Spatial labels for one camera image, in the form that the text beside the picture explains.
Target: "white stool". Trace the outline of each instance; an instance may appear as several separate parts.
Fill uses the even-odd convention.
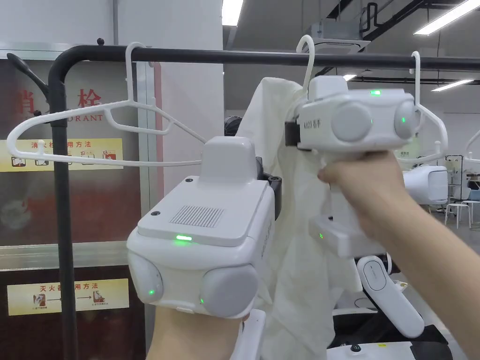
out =
[[[458,222],[462,217],[462,207],[466,207],[468,209],[468,227],[472,227],[472,218],[470,217],[470,207],[467,204],[448,204],[447,208],[445,209],[445,225],[447,225],[448,219],[448,211],[452,210],[453,207],[456,207],[456,228],[458,228]]]
[[[472,221],[473,221],[473,205],[475,204],[480,204],[480,201],[476,201],[476,200],[464,200],[462,201],[462,204],[467,204],[468,205],[468,209],[471,213],[471,217],[472,217]]]

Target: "black clothes rack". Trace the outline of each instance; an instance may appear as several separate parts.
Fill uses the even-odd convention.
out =
[[[53,62],[48,74],[50,112],[66,110],[65,76],[80,61],[125,61],[125,46],[80,45],[66,50]],[[214,64],[268,64],[306,66],[308,54],[136,48],[132,61],[214,63]],[[398,55],[316,55],[315,66],[414,69],[415,59]],[[480,59],[422,58],[423,70],[480,71]],[[53,153],[67,155],[67,120],[51,123]],[[62,288],[63,349],[65,360],[78,359],[75,295],[73,277],[72,237],[69,173],[67,163],[54,163],[55,196],[57,205],[60,283]]]

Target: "ceiling light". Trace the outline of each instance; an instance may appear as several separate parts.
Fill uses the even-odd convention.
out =
[[[345,79],[345,81],[348,81],[348,80],[352,80],[355,76],[357,76],[357,74],[347,74],[347,75],[343,75],[343,78]]]
[[[442,87],[437,87],[436,89],[433,89],[432,91],[444,91],[444,90],[451,89],[452,87],[456,87],[456,86],[460,86],[460,85],[463,85],[463,84],[471,83],[472,81],[473,81],[473,79],[460,80],[460,81],[457,81],[456,83],[451,83],[451,84],[448,84],[448,85],[445,85],[445,86],[442,86]]]
[[[430,35],[431,33],[441,29],[445,25],[448,25],[452,21],[455,21],[459,17],[462,17],[466,13],[475,10],[480,6],[480,0],[467,0],[456,8],[453,8],[446,14],[440,16],[437,20],[425,25],[422,29],[418,30],[414,35]]]
[[[223,0],[222,25],[237,26],[243,0]]]

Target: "finger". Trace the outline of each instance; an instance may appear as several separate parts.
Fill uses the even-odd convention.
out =
[[[337,181],[337,173],[338,163],[333,163],[325,166],[323,169],[320,169],[317,177],[321,182],[335,184]]]

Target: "white robotic gripper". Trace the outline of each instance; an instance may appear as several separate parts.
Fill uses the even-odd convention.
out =
[[[412,95],[402,89],[348,90],[341,76],[314,78],[308,102],[297,112],[297,147],[317,149],[327,162],[401,148],[411,141],[418,125]],[[385,252],[360,229],[340,190],[331,186],[331,193],[333,220],[329,215],[310,219],[310,234],[340,257]]]
[[[189,176],[127,241],[140,300],[188,313],[240,318],[253,308],[275,227],[275,194],[258,179],[253,144],[218,136]]]

